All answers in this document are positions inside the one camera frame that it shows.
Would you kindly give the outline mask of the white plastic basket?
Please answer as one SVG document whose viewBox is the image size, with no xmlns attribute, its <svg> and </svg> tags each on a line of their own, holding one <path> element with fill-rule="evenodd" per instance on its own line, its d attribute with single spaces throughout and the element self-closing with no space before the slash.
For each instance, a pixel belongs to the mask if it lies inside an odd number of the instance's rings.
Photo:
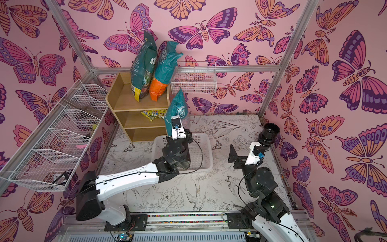
<svg viewBox="0 0 387 242">
<path fill-rule="evenodd" d="M 194 133 L 195 141 L 188 144 L 191 164 L 188 169 L 178 168 L 182 172 L 190 172 L 198 169 L 198 172 L 208 172 L 213 168 L 213 155 L 210 144 L 210 139 L 205 133 Z M 162 156 L 162 149 L 166 146 L 166 136 L 158 136 L 155 138 L 152 146 L 151 161 Z"/>
</svg>

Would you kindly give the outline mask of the teal orange fertilizer bag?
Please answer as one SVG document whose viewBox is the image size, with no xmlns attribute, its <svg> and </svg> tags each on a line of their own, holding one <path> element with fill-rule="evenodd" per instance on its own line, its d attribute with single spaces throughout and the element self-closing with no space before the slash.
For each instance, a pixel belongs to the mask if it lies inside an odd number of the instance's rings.
<svg viewBox="0 0 387 242">
<path fill-rule="evenodd" d="M 174 99 L 172 100 L 165 116 L 165 128 L 167 132 L 167 136 L 172 136 L 172 117 L 173 116 L 179 116 L 180 120 L 182 122 L 183 128 L 190 129 L 190 117 L 188 114 L 188 105 L 185 101 L 184 93 L 180 89 L 179 92 L 176 94 Z"/>
<path fill-rule="evenodd" d="M 164 94 L 177 67 L 177 61 L 183 56 L 183 53 L 176 51 L 178 45 L 175 41 L 164 41 L 159 47 L 156 70 L 149 88 L 152 101 L 157 101 Z"/>
</svg>

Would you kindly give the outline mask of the yellow snack bag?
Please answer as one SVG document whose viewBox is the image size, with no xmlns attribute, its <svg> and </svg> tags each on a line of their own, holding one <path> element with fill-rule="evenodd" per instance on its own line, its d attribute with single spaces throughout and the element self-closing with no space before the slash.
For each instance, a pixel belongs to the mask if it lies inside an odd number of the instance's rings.
<svg viewBox="0 0 387 242">
<path fill-rule="evenodd" d="M 164 119 L 166 112 L 167 110 L 149 110 L 141 111 L 141 114 L 150 121 L 154 121 L 155 119 Z"/>
</svg>

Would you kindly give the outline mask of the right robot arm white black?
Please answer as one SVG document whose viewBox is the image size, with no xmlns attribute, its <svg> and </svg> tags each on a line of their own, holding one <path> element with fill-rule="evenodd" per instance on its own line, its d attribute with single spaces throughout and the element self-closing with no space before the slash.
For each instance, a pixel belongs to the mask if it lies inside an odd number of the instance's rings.
<svg viewBox="0 0 387 242">
<path fill-rule="evenodd" d="M 249 195 L 255 201 L 245 203 L 241 209 L 241 222 L 253 227 L 268 242 L 307 242 L 307 236 L 296 223 L 289 208 L 275 192 L 278 187 L 271 170 L 262 167 L 270 146 L 259 142 L 250 145 L 247 156 L 239 156 L 230 145 L 228 163 L 243 173 Z"/>
</svg>

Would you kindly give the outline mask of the dark green yellow fertilizer bag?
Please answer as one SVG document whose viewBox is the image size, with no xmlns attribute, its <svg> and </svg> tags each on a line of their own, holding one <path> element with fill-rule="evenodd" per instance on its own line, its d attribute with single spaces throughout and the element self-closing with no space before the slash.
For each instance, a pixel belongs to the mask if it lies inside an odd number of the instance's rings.
<svg viewBox="0 0 387 242">
<path fill-rule="evenodd" d="M 131 68 L 131 89 L 137 102 L 148 94 L 157 61 L 157 45 L 153 35 L 145 31 L 144 40 Z"/>
</svg>

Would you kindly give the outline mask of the black camera lens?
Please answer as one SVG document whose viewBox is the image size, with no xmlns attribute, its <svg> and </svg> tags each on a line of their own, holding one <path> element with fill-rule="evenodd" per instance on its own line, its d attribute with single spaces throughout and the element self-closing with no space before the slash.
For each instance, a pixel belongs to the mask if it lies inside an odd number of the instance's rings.
<svg viewBox="0 0 387 242">
<path fill-rule="evenodd" d="M 258 142 L 262 146 L 270 147 L 275 143 L 277 135 L 280 133 L 280 128 L 274 123 L 267 123 L 263 130 L 259 133 Z"/>
</svg>

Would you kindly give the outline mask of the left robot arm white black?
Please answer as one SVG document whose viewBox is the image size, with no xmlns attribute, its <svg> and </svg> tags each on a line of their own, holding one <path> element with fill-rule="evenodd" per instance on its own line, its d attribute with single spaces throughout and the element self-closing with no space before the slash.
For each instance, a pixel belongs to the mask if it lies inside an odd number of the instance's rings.
<svg viewBox="0 0 387 242">
<path fill-rule="evenodd" d="M 179 167 L 190 167 L 188 145 L 193 142 L 192 133 L 189 130 L 176 131 L 174 136 L 166 140 L 162 156 L 144 166 L 108 175 L 87 172 L 75 197 L 76 220 L 97 218 L 112 226 L 130 223 L 128 207 L 109 202 L 110 197 L 137 187 L 169 181 L 180 174 Z"/>
</svg>

